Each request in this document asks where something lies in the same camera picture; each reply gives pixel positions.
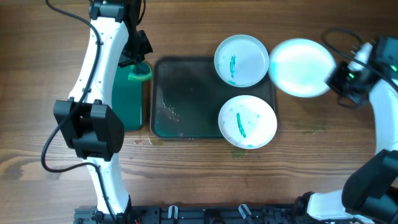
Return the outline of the green yellow sponge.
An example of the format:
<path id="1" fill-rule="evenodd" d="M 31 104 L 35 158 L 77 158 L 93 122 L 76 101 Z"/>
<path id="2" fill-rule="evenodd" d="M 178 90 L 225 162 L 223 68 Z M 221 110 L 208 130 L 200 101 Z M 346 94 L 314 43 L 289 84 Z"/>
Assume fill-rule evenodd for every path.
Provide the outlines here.
<path id="1" fill-rule="evenodd" d="M 152 77 L 153 72 L 151 66 L 146 62 L 141 62 L 130 66 L 130 72 L 127 78 L 129 81 L 144 82 L 150 80 Z"/>

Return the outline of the white plate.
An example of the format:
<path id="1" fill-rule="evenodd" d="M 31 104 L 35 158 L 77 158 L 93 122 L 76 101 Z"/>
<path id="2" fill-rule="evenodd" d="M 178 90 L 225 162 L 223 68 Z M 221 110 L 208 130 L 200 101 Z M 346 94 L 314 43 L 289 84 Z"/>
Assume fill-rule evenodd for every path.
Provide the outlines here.
<path id="1" fill-rule="evenodd" d="M 289 39 L 270 53 L 268 74 L 283 92 L 313 98 L 330 90 L 326 80 L 335 68 L 335 59 L 321 44 L 309 39 Z"/>
<path id="2" fill-rule="evenodd" d="M 250 35 L 228 37 L 217 47 L 214 65 L 227 84 L 246 88 L 259 83 L 269 69 L 269 54 L 264 44 Z"/>
<path id="3" fill-rule="evenodd" d="M 277 117 L 264 100 L 240 95 L 220 109 L 218 126 L 223 137 L 241 149 L 258 149 L 270 143 L 277 131 Z"/>

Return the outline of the white plate top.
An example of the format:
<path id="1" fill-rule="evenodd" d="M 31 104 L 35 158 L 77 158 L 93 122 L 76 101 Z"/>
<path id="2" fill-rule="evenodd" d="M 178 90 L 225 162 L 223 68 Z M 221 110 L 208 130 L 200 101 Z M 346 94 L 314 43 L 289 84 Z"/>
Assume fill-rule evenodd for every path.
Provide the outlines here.
<path id="1" fill-rule="evenodd" d="M 217 47 L 214 65 L 227 84 L 246 88 L 259 83 L 269 69 L 269 54 L 264 44 L 250 35 L 228 37 Z"/>

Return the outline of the white plate bottom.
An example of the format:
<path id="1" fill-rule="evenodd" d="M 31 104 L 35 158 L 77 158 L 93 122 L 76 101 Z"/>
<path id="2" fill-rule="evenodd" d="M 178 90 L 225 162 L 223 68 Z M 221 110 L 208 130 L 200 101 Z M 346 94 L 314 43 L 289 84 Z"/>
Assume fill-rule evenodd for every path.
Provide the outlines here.
<path id="1" fill-rule="evenodd" d="M 240 95 L 220 109 L 218 126 L 223 137 L 241 149 L 258 149 L 270 143 L 277 131 L 277 117 L 264 100 Z"/>

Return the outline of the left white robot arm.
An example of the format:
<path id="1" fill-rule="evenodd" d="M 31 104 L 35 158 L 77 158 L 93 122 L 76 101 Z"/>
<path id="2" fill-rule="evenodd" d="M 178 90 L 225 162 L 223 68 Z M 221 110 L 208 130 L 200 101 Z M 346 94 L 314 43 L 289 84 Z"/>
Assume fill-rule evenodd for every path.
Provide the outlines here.
<path id="1" fill-rule="evenodd" d="M 152 78 L 145 56 L 152 47 L 137 27 L 145 9 L 140 0 L 90 2 L 90 39 L 81 72 L 68 98 L 53 107 L 56 132 L 89 169 L 97 195 L 93 208 L 76 210 L 77 222 L 137 220 L 119 152 L 125 133 L 144 124 L 143 84 Z"/>

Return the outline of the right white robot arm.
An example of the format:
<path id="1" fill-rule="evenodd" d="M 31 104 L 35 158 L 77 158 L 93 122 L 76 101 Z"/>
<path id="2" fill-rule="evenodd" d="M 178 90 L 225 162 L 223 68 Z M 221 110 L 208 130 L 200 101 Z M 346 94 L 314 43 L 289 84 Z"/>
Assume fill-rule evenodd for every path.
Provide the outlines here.
<path id="1" fill-rule="evenodd" d="M 397 223 L 397 38 L 363 44 L 326 84 L 356 106 L 370 103 L 376 128 L 374 157 L 354 172 L 342 190 L 307 192 L 290 209 L 292 223 Z"/>

